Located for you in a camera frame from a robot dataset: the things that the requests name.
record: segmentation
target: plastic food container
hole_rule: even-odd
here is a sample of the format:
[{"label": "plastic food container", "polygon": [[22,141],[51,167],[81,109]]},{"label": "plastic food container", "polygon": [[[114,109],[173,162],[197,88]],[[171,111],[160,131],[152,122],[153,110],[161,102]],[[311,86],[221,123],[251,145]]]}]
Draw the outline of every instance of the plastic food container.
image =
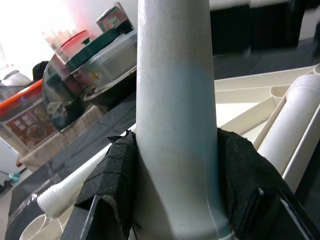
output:
[{"label": "plastic food container", "polygon": [[89,32],[87,30],[83,30],[69,38],[64,44],[61,45],[60,49],[65,55],[68,56],[68,58],[72,58],[85,46],[84,41],[88,40],[89,38]]},{"label": "plastic food container", "polygon": [[137,31],[119,36],[91,57],[78,70],[94,87],[109,84],[137,65]]},{"label": "plastic food container", "polygon": [[43,105],[42,80],[0,103],[0,137],[21,155],[56,131]]}]

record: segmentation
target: white plastic tube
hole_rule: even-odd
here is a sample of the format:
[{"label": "white plastic tube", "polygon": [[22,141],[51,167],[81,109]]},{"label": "white plastic tube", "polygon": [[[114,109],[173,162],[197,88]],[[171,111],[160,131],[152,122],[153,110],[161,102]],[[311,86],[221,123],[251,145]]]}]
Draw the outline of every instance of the white plastic tube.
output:
[{"label": "white plastic tube", "polygon": [[[133,125],[130,130],[134,131],[135,127]],[[68,177],[49,187],[37,198],[39,207],[47,216],[57,218],[75,202],[75,197],[80,192],[84,181],[102,161],[111,145],[111,143],[108,144]]]},{"label": "white plastic tube", "polygon": [[282,175],[320,104],[320,76],[298,77],[258,152]]},{"label": "white plastic tube", "polygon": [[141,240],[229,238],[218,180],[209,0],[140,0],[134,220]]}]

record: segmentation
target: black fabric wrap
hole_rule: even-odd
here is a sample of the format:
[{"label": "black fabric wrap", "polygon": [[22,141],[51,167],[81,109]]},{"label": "black fabric wrap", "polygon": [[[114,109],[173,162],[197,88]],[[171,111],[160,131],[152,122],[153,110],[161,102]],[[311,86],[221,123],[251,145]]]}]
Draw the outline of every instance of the black fabric wrap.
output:
[{"label": "black fabric wrap", "polygon": [[117,232],[115,240],[128,239],[132,224],[132,196],[135,186],[135,162],[137,157],[135,134],[116,140],[104,159],[84,181],[75,206],[88,208],[95,195],[107,196],[115,216]]},{"label": "black fabric wrap", "polygon": [[234,132],[217,131],[220,189],[235,236],[244,239],[245,224],[252,217],[248,210],[255,204],[258,188],[279,189],[293,193],[274,166],[258,154],[247,139]]}]

